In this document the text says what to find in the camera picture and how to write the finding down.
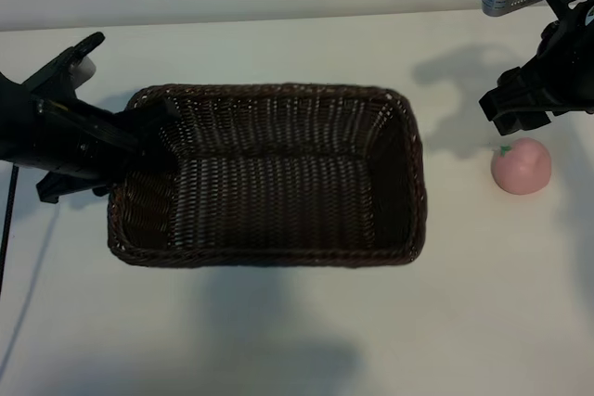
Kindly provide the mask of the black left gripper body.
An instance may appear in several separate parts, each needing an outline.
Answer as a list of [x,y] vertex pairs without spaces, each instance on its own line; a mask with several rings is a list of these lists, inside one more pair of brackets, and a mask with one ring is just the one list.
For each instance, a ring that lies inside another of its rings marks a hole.
[[63,104],[29,96],[32,128],[27,161],[47,175],[39,199],[56,204],[64,195],[106,187],[139,149],[139,139],[117,125],[118,116],[79,102]]

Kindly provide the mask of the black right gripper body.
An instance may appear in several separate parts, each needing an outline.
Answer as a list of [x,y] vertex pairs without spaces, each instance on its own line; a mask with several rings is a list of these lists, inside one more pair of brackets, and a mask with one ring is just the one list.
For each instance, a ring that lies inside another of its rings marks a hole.
[[576,4],[541,33],[533,57],[534,113],[593,112],[593,3]]

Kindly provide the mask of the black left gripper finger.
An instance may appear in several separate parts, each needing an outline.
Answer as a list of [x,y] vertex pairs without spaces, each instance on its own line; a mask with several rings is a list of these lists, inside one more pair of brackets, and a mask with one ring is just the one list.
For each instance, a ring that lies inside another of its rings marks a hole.
[[159,131],[140,135],[138,149],[132,157],[132,169],[139,172],[173,172],[177,169],[177,159],[161,140]]
[[176,105],[169,99],[158,99],[140,107],[115,114],[119,127],[133,136],[140,146],[159,135],[166,125],[180,120]]

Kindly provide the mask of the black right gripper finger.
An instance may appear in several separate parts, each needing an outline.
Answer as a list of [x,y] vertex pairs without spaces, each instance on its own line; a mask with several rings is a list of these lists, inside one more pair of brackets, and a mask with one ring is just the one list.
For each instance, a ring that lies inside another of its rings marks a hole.
[[497,87],[485,93],[479,105],[487,119],[497,119],[531,107],[530,89],[523,79],[522,70],[514,68],[503,72],[497,79]]
[[548,110],[542,106],[510,106],[497,108],[494,125],[500,135],[532,131],[551,123]]

